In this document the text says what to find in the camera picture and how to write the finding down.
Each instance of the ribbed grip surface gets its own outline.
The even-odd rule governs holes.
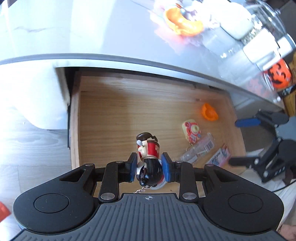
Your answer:
[[[102,204],[95,216],[76,230],[57,235],[33,234],[24,230],[13,240],[284,241],[285,239],[274,231],[247,236],[221,230],[203,216],[197,205],[183,203],[174,194],[124,194],[118,202]]]

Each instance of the white cup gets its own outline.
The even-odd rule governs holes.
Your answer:
[[[274,36],[264,28],[243,48],[243,51],[252,63],[256,63],[271,53],[280,60],[278,49]]]
[[[221,27],[236,40],[242,39],[254,28],[252,15],[244,6],[231,2],[220,11],[218,21]]]
[[[281,57],[287,56],[296,49],[296,44],[289,34],[284,35],[278,40],[279,53]]]

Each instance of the robotic arm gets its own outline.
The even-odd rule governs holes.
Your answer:
[[[24,229],[13,240],[285,240],[275,231],[284,211],[277,195],[212,164],[193,168],[167,153],[161,160],[166,181],[180,183],[178,197],[119,197],[119,183],[134,181],[136,153],[104,168],[85,164],[16,199],[14,215]],[[203,198],[196,181],[203,183]]]
[[[259,110],[249,119],[239,119],[236,127],[252,127],[261,125],[276,136],[276,128],[289,121],[289,117],[283,113],[273,113]],[[232,166],[246,166],[254,169],[261,177],[263,183],[291,169],[296,177],[296,141],[275,137],[272,145],[262,157],[234,157],[229,160]]]

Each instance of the barcode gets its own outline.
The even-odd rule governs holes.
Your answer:
[[[209,141],[206,145],[205,145],[205,150],[207,152],[209,152],[212,148],[214,147],[214,143],[212,141]]]

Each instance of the metal chain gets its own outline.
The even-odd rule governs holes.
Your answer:
[[[151,186],[145,186],[145,187],[142,187],[141,189],[135,191],[134,193],[141,193],[141,192],[144,192],[144,191],[146,191],[146,189],[148,189],[148,188],[151,188]]]

